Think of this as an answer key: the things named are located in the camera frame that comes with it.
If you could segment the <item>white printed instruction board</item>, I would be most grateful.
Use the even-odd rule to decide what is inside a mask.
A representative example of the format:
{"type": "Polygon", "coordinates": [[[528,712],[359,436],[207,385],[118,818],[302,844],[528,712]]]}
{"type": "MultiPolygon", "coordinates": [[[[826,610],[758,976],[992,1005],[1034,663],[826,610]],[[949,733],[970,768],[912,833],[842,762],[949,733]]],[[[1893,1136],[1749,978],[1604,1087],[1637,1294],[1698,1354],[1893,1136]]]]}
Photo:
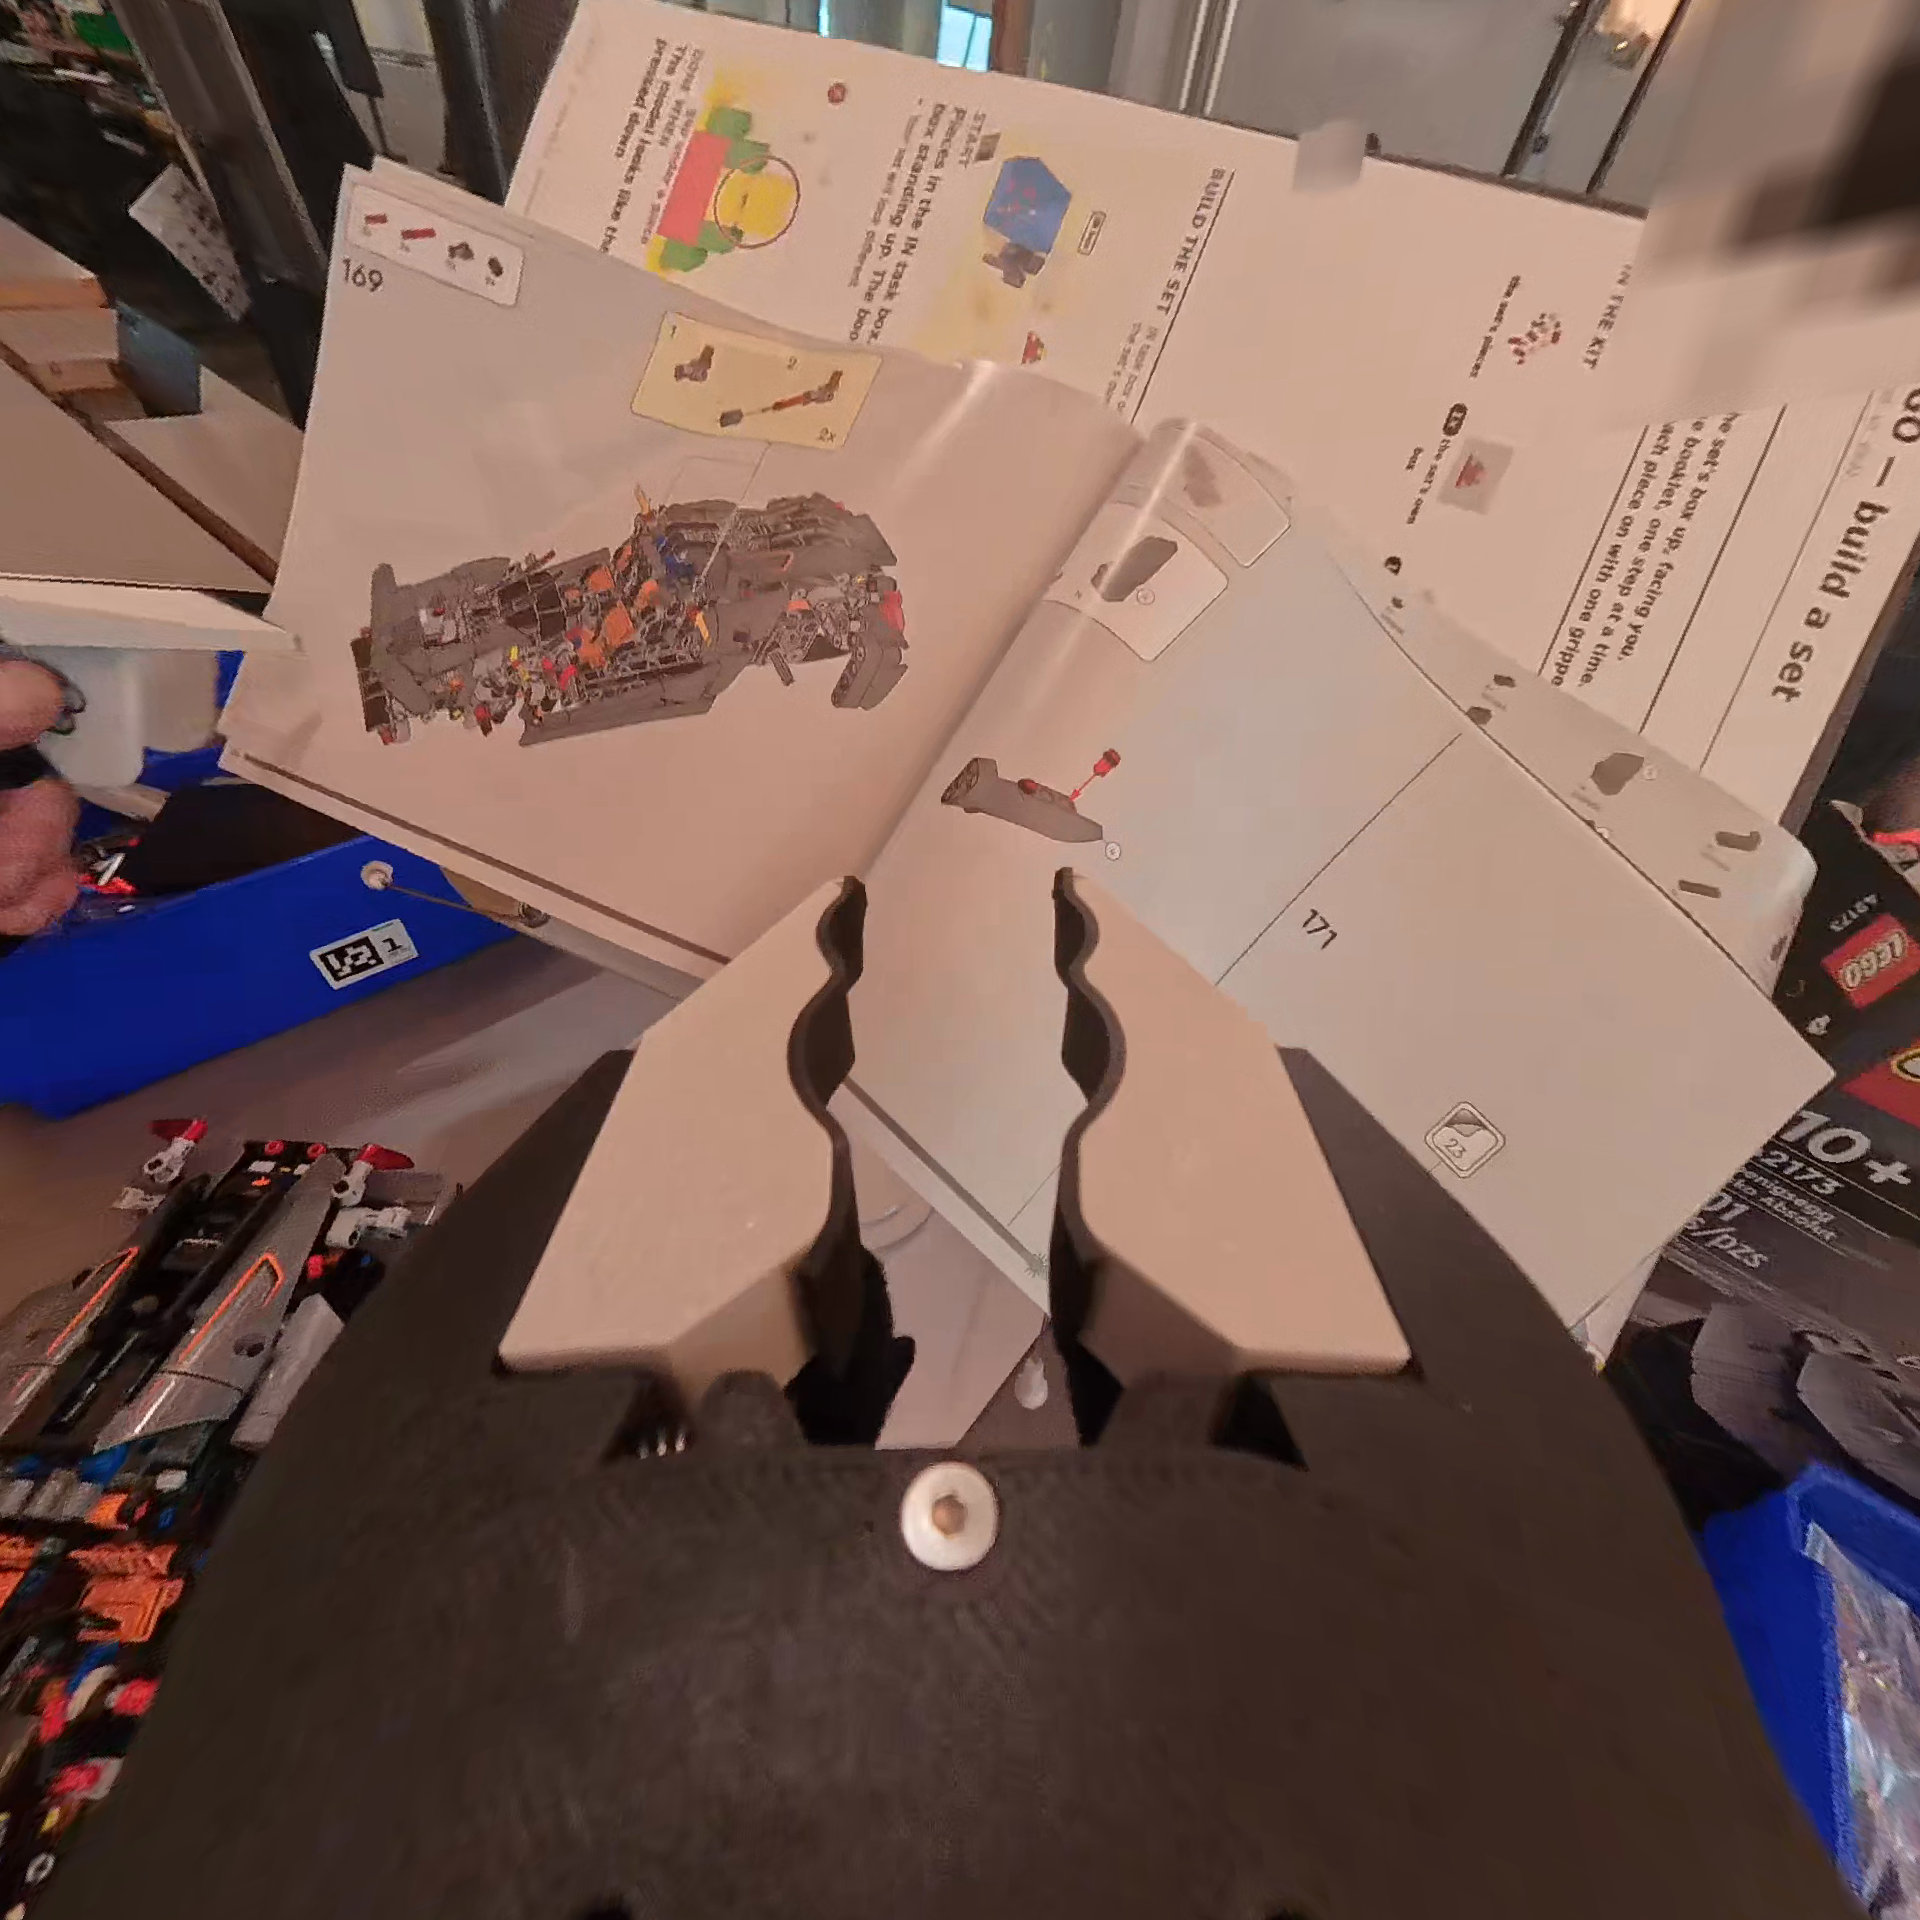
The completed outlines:
{"type": "Polygon", "coordinates": [[[693,7],[579,4],[509,206],[850,345],[1293,473],[1392,581],[1788,823],[1912,577],[1915,368],[1592,431],[1638,223],[693,7]]]}

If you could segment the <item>black lego set box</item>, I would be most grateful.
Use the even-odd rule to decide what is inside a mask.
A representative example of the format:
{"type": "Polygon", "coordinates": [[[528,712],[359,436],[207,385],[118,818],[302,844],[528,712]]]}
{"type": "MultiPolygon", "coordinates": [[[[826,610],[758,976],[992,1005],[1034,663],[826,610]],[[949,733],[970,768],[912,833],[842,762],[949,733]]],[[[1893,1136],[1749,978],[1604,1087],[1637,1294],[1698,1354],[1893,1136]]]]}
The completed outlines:
{"type": "Polygon", "coordinates": [[[1915,833],[1822,802],[1802,839],[1774,1001],[1829,1077],[1669,1242],[1602,1372],[1691,1528],[1813,1464],[1915,1508],[1915,833]]]}

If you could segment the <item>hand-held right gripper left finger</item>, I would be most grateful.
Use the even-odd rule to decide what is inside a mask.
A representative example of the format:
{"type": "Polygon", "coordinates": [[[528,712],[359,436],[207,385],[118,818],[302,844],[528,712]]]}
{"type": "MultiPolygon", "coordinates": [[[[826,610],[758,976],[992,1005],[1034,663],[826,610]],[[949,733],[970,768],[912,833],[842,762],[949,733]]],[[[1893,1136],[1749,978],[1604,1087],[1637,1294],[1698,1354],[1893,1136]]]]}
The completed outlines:
{"type": "Polygon", "coordinates": [[[499,1342],[517,1375],[626,1369],[691,1407],[765,1375],[805,1434],[874,1447],[908,1373],[829,1113],[868,896],[829,879],[631,1052],[499,1342]]]}

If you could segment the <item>person's left hand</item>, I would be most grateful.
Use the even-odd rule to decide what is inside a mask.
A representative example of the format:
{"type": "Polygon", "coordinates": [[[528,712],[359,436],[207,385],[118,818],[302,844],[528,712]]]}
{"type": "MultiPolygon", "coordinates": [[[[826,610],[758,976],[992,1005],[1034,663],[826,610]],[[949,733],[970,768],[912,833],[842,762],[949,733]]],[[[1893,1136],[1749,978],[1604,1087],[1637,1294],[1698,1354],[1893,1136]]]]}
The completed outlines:
{"type": "Polygon", "coordinates": [[[80,802],[40,740],[70,728],[83,696],[54,670],[3,647],[3,948],[56,922],[75,903],[80,802]]]}

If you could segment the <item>lego instruction booklet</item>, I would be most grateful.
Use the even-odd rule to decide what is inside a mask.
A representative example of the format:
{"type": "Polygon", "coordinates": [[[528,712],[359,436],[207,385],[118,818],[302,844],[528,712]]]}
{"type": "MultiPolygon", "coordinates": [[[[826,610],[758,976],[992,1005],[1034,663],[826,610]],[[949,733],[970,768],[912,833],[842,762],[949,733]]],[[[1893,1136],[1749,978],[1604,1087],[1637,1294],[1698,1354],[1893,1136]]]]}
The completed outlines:
{"type": "Polygon", "coordinates": [[[1038,1301],[1052,879],[1307,1049],[1582,1324],[1827,1080],[1813,858],[1043,374],[746,326],[349,170],[226,744],[739,957],[868,888],[850,1102],[1038,1301]]]}

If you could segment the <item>grey and black lego car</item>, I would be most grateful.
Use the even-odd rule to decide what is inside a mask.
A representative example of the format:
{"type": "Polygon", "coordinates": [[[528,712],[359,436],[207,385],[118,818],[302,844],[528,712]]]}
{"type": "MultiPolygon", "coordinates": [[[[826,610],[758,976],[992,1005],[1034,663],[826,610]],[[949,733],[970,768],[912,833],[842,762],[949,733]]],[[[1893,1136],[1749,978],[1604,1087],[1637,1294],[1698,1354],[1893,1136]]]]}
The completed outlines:
{"type": "Polygon", "coordinates": [[[3,1893],[35,1916],[120,1773],[255,1457],[459,1186],[381,1142],[205,1160],[157,1120],[125,1226],[3,1324],[3,1893]]]}

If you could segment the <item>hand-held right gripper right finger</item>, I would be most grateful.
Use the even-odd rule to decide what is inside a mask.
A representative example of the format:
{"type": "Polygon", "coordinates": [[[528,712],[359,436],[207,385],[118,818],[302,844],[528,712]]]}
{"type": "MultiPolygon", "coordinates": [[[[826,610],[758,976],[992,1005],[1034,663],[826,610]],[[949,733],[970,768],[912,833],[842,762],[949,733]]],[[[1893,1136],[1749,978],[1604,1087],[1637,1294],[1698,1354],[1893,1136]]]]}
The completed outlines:
{"type": "Polygon", "coordinates": [[[1407,1336],[1279,1047],[1079,871],[1052,882],[1067,1125],[1047,1316],[1074,1434],[1191,1386],[1205,1428],[1246,1382],[1394,1378],[1407,1336]]]}

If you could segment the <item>blue plastic bin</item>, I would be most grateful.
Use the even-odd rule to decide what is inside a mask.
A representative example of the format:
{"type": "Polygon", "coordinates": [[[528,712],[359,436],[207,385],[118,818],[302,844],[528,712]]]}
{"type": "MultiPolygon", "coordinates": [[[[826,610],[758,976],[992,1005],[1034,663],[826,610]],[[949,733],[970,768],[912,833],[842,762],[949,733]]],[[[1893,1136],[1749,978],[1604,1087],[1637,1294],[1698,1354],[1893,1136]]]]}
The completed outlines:
{"type": "Polygon", "coordinates": [[[1776,1758],[1856,1893],[1842,1809],[1832,1597],[1807,1557],[1813,1526],[1882,1574],[1918,1620],[1915,1508],[1837,1470],[1807,1468],[1782,1490],[1716,1516],[1700,1554],[1776,1758]]]}

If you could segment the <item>white metal book stand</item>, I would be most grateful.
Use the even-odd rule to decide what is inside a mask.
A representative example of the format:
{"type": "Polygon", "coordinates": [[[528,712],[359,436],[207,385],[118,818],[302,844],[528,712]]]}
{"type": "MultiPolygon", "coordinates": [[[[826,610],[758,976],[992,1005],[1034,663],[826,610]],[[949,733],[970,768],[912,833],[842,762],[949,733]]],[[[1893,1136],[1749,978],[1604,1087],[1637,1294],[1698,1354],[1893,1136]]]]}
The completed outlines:
{"type": "MultiPolygon", "coordinates": [[[[530,936],[651,994],[647,1021],[655,1021],[669,1001],[691,997],[726,962],[722,950],[687,944],[524,866],[492,858],[381,807],[347,800],[232,742],[223,750],[223,768],[330,818],[370,828],[378,839],[427,857],[459,887],[478,885],[522,914],[543,914],[530,936]]],[[[883,1154],[875,1120],[855,1108],[850,1094],[838,1094],[832,1105],[855,1142],[855,1178],[879,1178],[875,1197],[859,1197],[859,1229],[896,1292],[900,1330],[918,1343],[917,1369],[883,1428],[883,1445],[960,1441],[984,1433],[1000,1413],[1038,1420],[1056,1407],[1043,1359],[1043,1310],[1023,1284],[1000,1273],[949,1220],[928,1196],[925,1174],[900,1172],[883,1154]]]]}

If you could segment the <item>clear bag of lego pieces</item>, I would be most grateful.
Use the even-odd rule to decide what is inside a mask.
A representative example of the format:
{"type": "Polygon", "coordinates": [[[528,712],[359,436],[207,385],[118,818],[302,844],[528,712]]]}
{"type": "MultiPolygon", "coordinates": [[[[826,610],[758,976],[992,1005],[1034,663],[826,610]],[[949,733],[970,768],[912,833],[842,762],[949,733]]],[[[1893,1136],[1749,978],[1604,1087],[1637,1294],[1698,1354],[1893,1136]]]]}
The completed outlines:
{"type": "Polygon", "coordinates": [[[1918,1913],[1915,1609],[1824,1528],[1807,1557],[1831,1585],[1842,1809],[1852,1881],[1872,1916],[1918,1913]]]}

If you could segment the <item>blue bin with square tag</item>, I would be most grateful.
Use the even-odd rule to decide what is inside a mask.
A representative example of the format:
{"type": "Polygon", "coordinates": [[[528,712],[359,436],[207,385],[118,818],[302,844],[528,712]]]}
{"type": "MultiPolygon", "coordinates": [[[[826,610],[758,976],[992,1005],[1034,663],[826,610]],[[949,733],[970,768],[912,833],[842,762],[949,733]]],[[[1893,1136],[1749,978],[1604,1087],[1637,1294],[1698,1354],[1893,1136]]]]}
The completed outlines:
{"type": "Polygon", "coordinates": [[[373,836],[123,900],[3,964],[3,1102],[66,1117],[519,935],[373,836]]]}

